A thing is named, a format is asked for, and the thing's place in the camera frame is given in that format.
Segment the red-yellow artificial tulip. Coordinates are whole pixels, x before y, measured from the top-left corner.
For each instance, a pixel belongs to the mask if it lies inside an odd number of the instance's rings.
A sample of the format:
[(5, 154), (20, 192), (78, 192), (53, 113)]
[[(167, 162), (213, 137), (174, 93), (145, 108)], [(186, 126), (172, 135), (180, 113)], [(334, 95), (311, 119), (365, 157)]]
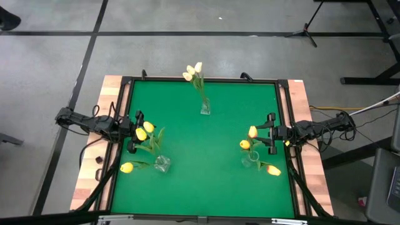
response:
[(260, 146), (262, 144), (261, 141), (257, 141), (256, 138), (258, 136), (258, 130), (255, 126), (251, 126), (249, 128), (248, 134), (247, 134), (247, 140), (249, 142), (249, 150), (253, 151), (255, 150), (256, 147)]
[(254, 142), (252, 139), (242, 140), (239, 143), (241, 151), (247, 154), (252, 154), (254, 152)]
[(262, 168), (266, 169), (266, 172), (272, 176), (280, 176), (281, 175), (281, 170), (278, 169), (276, 166), (274, 166), (271, 163), (264, 162), (257, 160), (256, 161), (257, 169), (260, 171)]

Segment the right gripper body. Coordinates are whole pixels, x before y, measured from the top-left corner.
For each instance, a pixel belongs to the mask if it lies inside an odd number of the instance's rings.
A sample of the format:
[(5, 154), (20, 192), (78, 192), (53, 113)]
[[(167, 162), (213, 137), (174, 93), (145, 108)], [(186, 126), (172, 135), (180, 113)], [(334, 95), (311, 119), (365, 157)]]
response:
[(267, 128), (269, 129), (268, 136), (270, 145), (268, 154), (277, 154), (275, 141), (282, 141), (286, 147), (292, 144), (293, 131), (287, 126), (275, 126), (276, 115), (272, 112), (267, 115)]

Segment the black desk frame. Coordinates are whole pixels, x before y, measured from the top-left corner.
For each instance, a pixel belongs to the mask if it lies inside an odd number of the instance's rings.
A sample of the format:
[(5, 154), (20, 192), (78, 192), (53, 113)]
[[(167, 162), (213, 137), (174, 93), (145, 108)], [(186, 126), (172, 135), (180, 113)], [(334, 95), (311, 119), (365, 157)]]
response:
[(400, 84), (400, 78), (393, 78), (394, 75), (400, 73), (400, 53), (396, 49), (394, 43), (389, 40), (389, 33), (384, 25), (384, 21), (380, 17), (377, 9), (373, 5), (371, 0), (313, 0), (314, 2), (330, 2), (330, 3), (366, 3), (372, 15), (379, 26), (381, 33), (383, 35), (383, 42), (388, 43), (394, 53), (396, 58), (396, 63), (383, 71), (381, 74), (377, 75), (376, 77), (342, 77), (340, 79), (341, 84), (348, 84), (348, 85), (383, 85), (383, 86), (395, 86)]

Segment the black keypad device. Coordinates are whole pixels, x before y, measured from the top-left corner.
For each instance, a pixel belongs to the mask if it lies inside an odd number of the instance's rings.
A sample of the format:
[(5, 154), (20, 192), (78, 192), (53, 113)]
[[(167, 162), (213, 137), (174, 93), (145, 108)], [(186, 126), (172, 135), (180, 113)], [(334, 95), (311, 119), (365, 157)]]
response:
[(393, 208), (400, 207), (400, 166), (394, 168), (387, 204)]

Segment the small square glass bottle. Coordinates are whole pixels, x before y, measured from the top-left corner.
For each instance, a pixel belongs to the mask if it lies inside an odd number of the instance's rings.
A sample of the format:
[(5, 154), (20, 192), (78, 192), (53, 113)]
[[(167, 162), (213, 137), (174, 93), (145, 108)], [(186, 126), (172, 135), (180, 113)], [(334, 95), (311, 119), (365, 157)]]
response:
[(202, 100), (201, 114), (203, 114), (203, 115), (211, 114), (210, 102), (207, 97)]

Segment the black diagonal strut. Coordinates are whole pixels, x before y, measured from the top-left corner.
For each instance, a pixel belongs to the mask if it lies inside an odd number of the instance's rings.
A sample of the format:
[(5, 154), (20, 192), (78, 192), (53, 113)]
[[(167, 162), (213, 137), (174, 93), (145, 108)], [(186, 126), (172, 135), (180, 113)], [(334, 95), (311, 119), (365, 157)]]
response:
[(106, 187), (106, 184), (109, 180), (111, 180), (108, 199), (106, 201), (106, 208), (104, 211), (110, 213), (111, 212), (111, 203), (113, 201), (113, 194), (115, 189), (115, 182), (118, 176), (119, 166), (120, 166), (121, 156), (118, 155), (115, 157), (113, 163), (110, 168), (105, 173), (104, 177), (100, 180), (99, 184), (96, 186), (94, 191), (89, 195), (89, 197), (84, 201), (84, 203), (79, 206), (76, 211), (89, 211), (89, 208), (92, 206), (94, 201), (101, 195)]
[(311, 191), (308, 189), (306, 183), (301, 179), (301, 176), (296, 171), (292, 161), (288, 162), (288, 171), (289, 171), (290, 175), (294, 178), (294, 180), (297, 182), (297, 185), (300, 187), (302, 193), (305, 196), (305, 199), (308, 200), (309, 204), (315, 210), (316, 214), (319, 217), (330, 218), (331, 215), (328, 212), (326, 212), (323, 209), (323, 207), (317, 202), (316, 198), (313, 196)]

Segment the silver metal bracket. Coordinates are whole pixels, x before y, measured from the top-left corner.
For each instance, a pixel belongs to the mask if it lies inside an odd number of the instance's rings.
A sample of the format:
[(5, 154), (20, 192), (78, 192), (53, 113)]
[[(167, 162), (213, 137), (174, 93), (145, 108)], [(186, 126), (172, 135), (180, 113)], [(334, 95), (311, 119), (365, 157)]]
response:
[(117, 214), (117, 215), (103, 215), (99, 216), (97, 221), (100, 225), (108, 225), (113, 221), (124, 221), (133, 220), (134, 216), (132, 214)]
[(282, 218), (272, 218), (271, 223), (278, 225), (308, 225), (307, 221), (297, 220), (297, 219), (282, 219)]

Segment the white pole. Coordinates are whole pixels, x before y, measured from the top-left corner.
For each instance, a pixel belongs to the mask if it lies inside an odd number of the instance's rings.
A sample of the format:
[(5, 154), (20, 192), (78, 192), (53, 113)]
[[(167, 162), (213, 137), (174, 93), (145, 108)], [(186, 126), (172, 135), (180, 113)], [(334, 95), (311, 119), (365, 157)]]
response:
[(363, 109), (360, 109), (360, 110), (358, 110), (358, 111), (352, 112), (352, 113), (349, 114), (349, 115), (350, 115), (350, 116), (357, 115), (357, 114), (363, 113), (363, 112), (365, 112), (365, 111), (368, 111), (368, 110), (370, 110), (370, 109), (372, 109), (372, 108), (376, 108), (376, 107), (378, 107), (378, 106), (382, 106), (382, 105), (384, 105), (385, 102), (388, 102), (388, 101), (390, 101), (390, 100), (392, 100), (392, 99), (394, 99), (394, 98), (396, 98), (396, 97), (398, 97), (398, 96), (400, 96), (400, 91), (399, 91), (399, 92), (396, 92), (396, 93), (393, 94), (392, 96), (389, 96), (389, 97), (387, 97), (386, 99), (383, 99), (382, 101), (379, 101), (379, 102), (377, 102), (377, 103), (375, 103), (375, 104), (373, 104), (373, 105), (370, 105), (370, 106), (365, 107), (365, 108), (363, 108)]

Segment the person's dark shoe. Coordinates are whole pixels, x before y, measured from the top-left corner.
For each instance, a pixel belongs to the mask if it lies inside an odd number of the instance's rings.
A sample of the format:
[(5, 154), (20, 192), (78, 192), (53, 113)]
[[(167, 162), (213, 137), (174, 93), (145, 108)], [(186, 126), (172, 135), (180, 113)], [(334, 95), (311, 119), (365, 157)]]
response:
[(0, 30), (10, 31), (17, 28), (21, 18), (0, 6)]

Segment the black table leg bar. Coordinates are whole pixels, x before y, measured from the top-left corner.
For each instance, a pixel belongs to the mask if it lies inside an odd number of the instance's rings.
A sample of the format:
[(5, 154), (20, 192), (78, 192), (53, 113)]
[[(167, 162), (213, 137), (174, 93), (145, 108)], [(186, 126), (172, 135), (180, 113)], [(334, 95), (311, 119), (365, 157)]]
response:
[(325, 170), (328, 170), (354, 163), (356, 161), (375, 156), (376, 150), (379, 148), (388, 150), (390, 153), (400, 153), (400, 151), (398, 151), (396, 148), (393, 148), (392, 137), (387, 137), (380, 141), (376, 141), (348, 152), (342, 152), (327, 159), (323, 159), (322, 165)]

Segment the yellow artificial tulip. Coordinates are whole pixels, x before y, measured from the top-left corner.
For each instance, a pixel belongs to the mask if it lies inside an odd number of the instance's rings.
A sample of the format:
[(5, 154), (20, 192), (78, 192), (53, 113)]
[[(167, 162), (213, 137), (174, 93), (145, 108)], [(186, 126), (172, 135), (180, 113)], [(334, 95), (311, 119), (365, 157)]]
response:
[(158, 134), (156, 134), (156, 126), (148, 121), (145, 121), (143, 123), (143, 128), (146, 131), (148, 137), (147, 148), (150, 149), (150, 152), (155, 157), (158, 157), (161, 153), (161, 144), (163, 141), (165, 128), (161, 128)]
[(135, 169), (141, 170), (154, 166), (154, 163), (144, 161), (127, 161), (120, 165), (119, 170), (125, 174), (133, 172)]
[(145, 150), (152, 155), (156, 155), (156, 138), (153, 133), (150, 135), (143, 128), (137, 128), (135, 130), (137, 142), (134, 147), (136, 149)]

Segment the smooth glass carafe vase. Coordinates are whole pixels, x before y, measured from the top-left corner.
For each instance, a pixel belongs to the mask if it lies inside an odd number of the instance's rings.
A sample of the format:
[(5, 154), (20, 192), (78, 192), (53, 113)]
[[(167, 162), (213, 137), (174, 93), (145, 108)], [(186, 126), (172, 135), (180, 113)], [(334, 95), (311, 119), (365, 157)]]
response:
[(257, 164), (259, 160), (259, 153), (257, 151), (246, 151), (241, 159), (242, 165), (250, 168)]

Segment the grey equipment case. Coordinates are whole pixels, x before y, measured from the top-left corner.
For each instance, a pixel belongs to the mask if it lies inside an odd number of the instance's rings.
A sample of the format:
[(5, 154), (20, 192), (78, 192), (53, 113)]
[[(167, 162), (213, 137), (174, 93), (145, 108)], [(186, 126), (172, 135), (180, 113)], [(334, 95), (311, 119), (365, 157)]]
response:
[(397, 166), (400, 166), (399, 155), (384, 149), (376, 150), (366, 204), (366, 217), (369, 221), (400, 225), (400, 207), (391, 207), (387, 204), (391, 179)]

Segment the cut-glass patterned vase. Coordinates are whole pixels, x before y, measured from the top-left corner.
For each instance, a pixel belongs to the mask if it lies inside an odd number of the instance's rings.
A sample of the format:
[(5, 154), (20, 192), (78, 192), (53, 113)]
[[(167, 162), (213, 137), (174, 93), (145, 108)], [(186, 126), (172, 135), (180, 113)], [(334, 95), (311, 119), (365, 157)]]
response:
[(162, 173), (167, 173), (171, 165), (171, 160), (163, 155), (159, 155), (154, 163), (154, 168)]

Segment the grey chair leg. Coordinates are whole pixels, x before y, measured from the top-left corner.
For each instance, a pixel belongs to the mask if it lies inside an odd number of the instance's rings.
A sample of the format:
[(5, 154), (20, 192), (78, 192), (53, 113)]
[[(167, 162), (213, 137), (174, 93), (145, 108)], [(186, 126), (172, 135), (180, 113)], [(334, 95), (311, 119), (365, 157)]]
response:
[(20, 146), (24, 141), (16, 139), (15, 137), (8, 136), (7, 134), (3, 134), (0, 132), (0, 143), (10, 143), (13, 145)]

